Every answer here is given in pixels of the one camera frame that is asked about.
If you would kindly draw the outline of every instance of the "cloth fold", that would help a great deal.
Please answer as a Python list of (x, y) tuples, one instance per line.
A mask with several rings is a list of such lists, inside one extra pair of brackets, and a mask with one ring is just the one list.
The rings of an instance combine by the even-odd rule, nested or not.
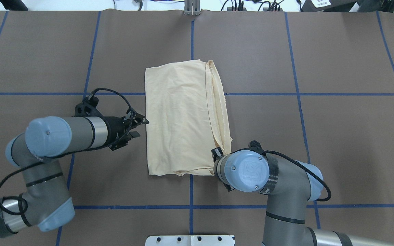
[(211, 149), (231, 152), (226, 101), (213, 61), (191, 60), (145, 71), (150, 175), (214, 175)]

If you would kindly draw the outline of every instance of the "white mounting plate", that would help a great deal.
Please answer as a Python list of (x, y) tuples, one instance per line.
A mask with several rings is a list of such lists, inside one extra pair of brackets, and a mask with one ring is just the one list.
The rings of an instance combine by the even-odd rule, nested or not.
[(145, 241), (145, 246), (235, 246), (234, 238), (234, 235), (149, 236)]

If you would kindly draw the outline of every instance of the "blue joint cap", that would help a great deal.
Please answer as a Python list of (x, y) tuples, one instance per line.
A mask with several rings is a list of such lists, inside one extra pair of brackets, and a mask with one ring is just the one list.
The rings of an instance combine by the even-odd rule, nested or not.
[(60, 207), (58, 207), (53, 213), (50, 214), (46, 219), (38, 224), (39, 229), (43, 232), (57, 229), (64, 224), (68, 223), (75, 216), (74, 206), (72, 205), (72, 198), (70, 197)]
[[(323, 175), (322, 172), (320, 172), (319, 168), (308, 163), (303, 163), (303, 162), (299, 162), (299, 163), (302, 164), (304, 167), (308, 168), (310, 171), (312, 171), (315, 175), (317, 175), (319, 178), (323, 180)], [(324, 187), (319, 181), (317, 181), (317, 179), (313, 178), (310, 174), (307, 173), (307, 175), (308, 175), (308, 179), (310, 180), (310, 186), (311, 186), (311, 195), (308, 201), (315, 201), (320, 198), (320, 194)]]
[(64, 119), (56, 116), (32, 120), (25, 131), (27, 147), (37, 156), (63, 154), (71, 139), (71, 127)]
[(262, 190), (270, 174), (267, 160), (263, 156), (242, 150), (227, 158), (224, 173), (230, 185), (244, 192)]
[(14, 141), (17, 139), (17, 137), (19, 137), (19, 135), (17, 135), (14, 139), (12, 139), (12, 140), (7, 144), (6, 151), (5, 151), (6, 158), (7, 158), (8, 162), (10, 162), (10, 164), (12, 164), (13, 166), (15, 166), (16, 168), (18, 168), (19, 165), (16, 164), (16, 162), (14, 162), (13, 157), (11, 156), (11, 147), (13, 146)]

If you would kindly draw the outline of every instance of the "beige fabric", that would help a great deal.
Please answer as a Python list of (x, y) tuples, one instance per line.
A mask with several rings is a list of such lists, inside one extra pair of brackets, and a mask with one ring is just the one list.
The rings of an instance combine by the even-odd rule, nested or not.
[(223, 86), (214, 62), (147, 68), (147, 160), (150, 175), (214, 175), (211, 149), (231, 152)]

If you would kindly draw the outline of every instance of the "white bracket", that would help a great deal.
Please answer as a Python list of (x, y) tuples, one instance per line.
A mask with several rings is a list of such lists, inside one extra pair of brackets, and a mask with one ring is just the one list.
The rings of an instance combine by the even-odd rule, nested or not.
[(200, 0), (185, 0), (185, 15), (200, 15)]
[(235, 246), (234, 235), (149, 236), (145, 246)]

